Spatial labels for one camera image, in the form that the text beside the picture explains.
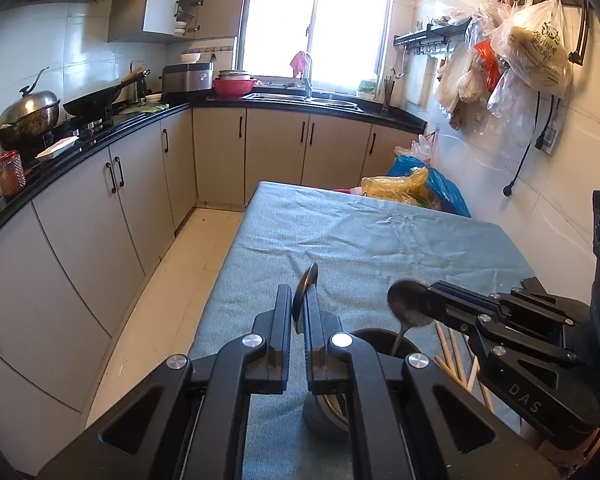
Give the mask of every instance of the pink cloth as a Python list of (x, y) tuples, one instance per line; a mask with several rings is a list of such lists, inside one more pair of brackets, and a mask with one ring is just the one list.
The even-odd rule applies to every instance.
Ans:
[(294, 70), (293, 77), (302, 75), (307, 66), (306, 54), (301, 50), (294, 56), (289, 65), (291, 65), (291, 68)]

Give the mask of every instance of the jar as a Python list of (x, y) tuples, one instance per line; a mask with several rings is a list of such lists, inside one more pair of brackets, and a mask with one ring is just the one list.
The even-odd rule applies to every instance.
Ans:
[(26, 183), (20, 154), (11, 150), (0, 156), (0, 192), (4, 196), (16, 195)]

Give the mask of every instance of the faucet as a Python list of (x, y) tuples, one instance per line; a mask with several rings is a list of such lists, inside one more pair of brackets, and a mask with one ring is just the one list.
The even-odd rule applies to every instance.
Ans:
[(314, 70), (314, 60), (311, 55), (306, 53), (306, 68), (304, 69), (304, 96), (309, 99), (312, 92), (314, 91), (314, 82), (312, 78), (312, 71)]

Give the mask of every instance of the silver bolt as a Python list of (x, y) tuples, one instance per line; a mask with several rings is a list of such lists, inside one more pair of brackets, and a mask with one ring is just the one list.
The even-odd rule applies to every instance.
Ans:
[(258, 334), (247, 334), (242, 338), (242, 344), (250, 348), (256, 348), (262, 344), (262, 337)]
[(426, 368), (429, 366), (429, 358), (424, 354), (411, 354), (407, 357), (407, 362), (414, 368)]
[(331, 336), (331, 342), (340, 348), (344, 348), (353, 343), (353, 338), (349, 334), (338, 332), (337, 334), (333, 334)]
[(167, 366), (171, 368), (171, 370), (180, 370), (186, 364), (187, 357), (182, 354), (174, 354), (167, 357)]

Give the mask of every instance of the black countertop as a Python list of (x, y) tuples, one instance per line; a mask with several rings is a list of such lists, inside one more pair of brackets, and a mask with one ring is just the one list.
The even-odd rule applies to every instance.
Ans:
[[(274, 92), (294, 94), (297, 91), (280, 91), (279, 89), (263, 89), (256, 88), (256, 92)], [(362, 112), (353, 110), (334, 110), (332, 108), (320, 107), (311, 104), (293, 103), (273, 103), (259, 102), (253, 100), (242, 100), (237, 97), (211, 97), (203, 102), (186, 103), (171, 106), (167, 110), (156, 112), (153, 114), (129, 114), (127, 116), (115, 116), (114, 126), (104, 130), (102, 133), (83, 142), (79, 140), (70, 149), (61, 153), (56, 158), (48, 160), (36, 166), (29, 174), (27, 174), (27, 185), (16, 196), (12, 198), (0, 198), (0, 229), (24, 206), (33, 200), (37, 195), (42, 193), (47, 187), (53, 184), (56, 180), (67, 174), (78, 164), (89, 158), (91, 155), (103, 150), (110, 144), (120, 140), (123, 137), (132, 134), (133, 132), (148, 126), (149, 124), (159, 121), (171, 114), (175, 114), (182, 110), (192, 107), (234, 107), (234, 108), (266, 108), (270, 110), (286, 110), (307, 112), (312, 114), (329, 115), (333, 117), (341, 117), (344, 119), (353, 119), (357, 121), (365, 121), (382, 126), (397, 128), (406, 132), (420, 134), (424, 132), (426, 122), (403, 111), (400, 108), (391, 107), (388, 114), (380, 113), (380, 104), (366, 102), (364, 100), (354, 100)]]

